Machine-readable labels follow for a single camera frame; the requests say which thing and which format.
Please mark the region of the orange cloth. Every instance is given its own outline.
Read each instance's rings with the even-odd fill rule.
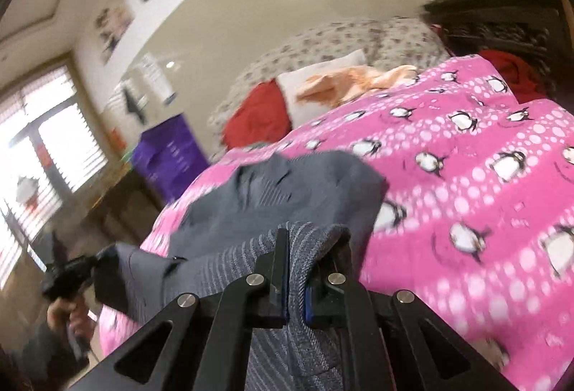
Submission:
[[[291,131],[285,100],[275,79],[251,90],[223,130],[228,149],[281,140]]]
[[[391,88],[415,76],[416,71],[413,65],[401,65],[387,72],[366,65],[345,67],[307,78],[297,91],[297,100],[335,108],[369,90]]]

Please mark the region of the white wall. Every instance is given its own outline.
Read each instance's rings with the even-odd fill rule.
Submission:
[[[147,0],[144,2],[144,0],[127,0],[135,19],[106,65],[100,59],[93,26],[91,22],[87,24],[74,46],[74,57],[88,94],[98,112],[104,109],[114,88],[140,49],[183,1]]]

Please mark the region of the penguin print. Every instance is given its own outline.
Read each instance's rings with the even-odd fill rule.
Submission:
[[[440,79],[444,80],[444,81],[452,81],[454,83],[458,83],[458,70],[455,70],[454,72],[445,72],[442,75],[440,75]]]
[[[562,152],[562,157],[566,159],[570,164],[574,164],[574,146],[569,146],[565,148]]]
[[[464,223],[455,223],[449,230],[452,245],[460,252],[472,256],[478,263],[480,253],[486,248],[484,238],[489,235],[490,230],[478,232]]]
[[[555,226],[556,233],[541,241],[555,275],[561,276],[574,264],[574,228]]]
[[[322,140],[319,140],[318,138],[315,138],[313,140],[309,140],[307,143],[305,143],[305,149],[309,150],[309,151],[315,151],[317,148],[319,148],[319,145],[322,143]]]
[[[510,116],[506,116],[506,119],[510,122],[522,122],[523,120],[532,120],[528,115],[528,107],[513,112]]]
[[[351,150],[355,156],[365,157],[373,156],[381,149],[381,142],[379,140],[369,140],[367,138],[353,143]]]
[[[406,209],[391,200],[384,200],[375,220],[374,231],[396,229],[406,218]]]
[[[564,161],[554,162],[556,171],[565,181],[574,183],[574,146],[569,146],[562,150]]]
[[[493,338],[476,339],[470,345],[498,372],[510,363],[508,351]]]
[[[506,93],[508,91],[508,86],[504,83],[503,80],[497,78],[495,76],[489,77],[486,82],[490,85],[490,88],[493,89],[496,93]]]
[[[414,160],[416,161],[418,167],[423,169],[425,172],[443,178],[443,176],[440,175],[440,171],[444,168],[444,160],[446,158],[447,157],[438,158],[434,154],[423,151],[422,153],[418,153],[414,157]]]
[[[362,116],[365,115],[367,111],[355,111],[355,112],[351,112],[350,114],[346,115],[344,118],[345,122],[350,122],[351,120],[357,120],[358,118],[361,118]]]
[[[478,99],[476,96],[471,95],[470,99],[472,99],[475,103],[477,103],[479,106],[482,106],[483,108],[486,108],[486,104],[484,104],[483,101],[481,101],[480,99]]]
[[[292,143],[291,140],[284,141],[283,143],[279,144],[279,146],[276,148],[276,151],[285,150],[285,148],[288,148],[289,145],[291,145],[291,143]]]
[[[513,151],[512,153],[498,153],[499,158],[490,165],[490,168],[496,172],[498,177],[504,182],[510,182],[519,172],[526,167],[524,162],[526,156],[522,151]]]
[[[397,86],[413,86],[420,82],[421,76],[417,75],[412,78],[405,80],[403,83],[399,83]]]
[[[415,111],[415,108],[412,109],[407,109],[407,108],[394,108],[391,109],[389,111],[389,113],[393,116],[393,117],[397,117],[397,118],[404,118],[409,120],[409,117],[411,115],[413,115],[413,111]]]
[[[477,118],[472,118],[467,112],[456,111],[453,115],[448,117],[456,128],[464,132],[465,130],[476,130],[476,125],[478,124]]]

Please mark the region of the metal screw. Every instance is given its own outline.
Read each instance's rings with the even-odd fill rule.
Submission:
[[[262,274],[254,273],[250,274],[246,281],[250,286],[258,286],[259,284],[262,284],[263,281],[265,281],[265,277]]]
[[[182,308],[191,307],[195,303],[195,296],[193,294],[182,294],[177,297],[177,305]]]
[[[345,282],[347,278],[345,278],[345,275],[341,273],[331,273],[326,280],[329,281],[332,285],[338,286],[339,284]]]
[[[414,294],[409,290],[397,292],[397,299],[401,304],[410,304],[414,300]]]

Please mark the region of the white pillow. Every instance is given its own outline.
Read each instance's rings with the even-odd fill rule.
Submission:
[[[294,72],[282,73],[277,77],[277,84],[279,88],[281,88],[281,92],[285,98],[287,113],[291,118],[293,129],[331,110],[331,108],[316,102],[296,101],[296,93],[305,80],[312,75],[342,69],[343,67],[352,67],[354,65],[367,65],[367,58],[362,49],[358,49],[339,59],[309,65]]]

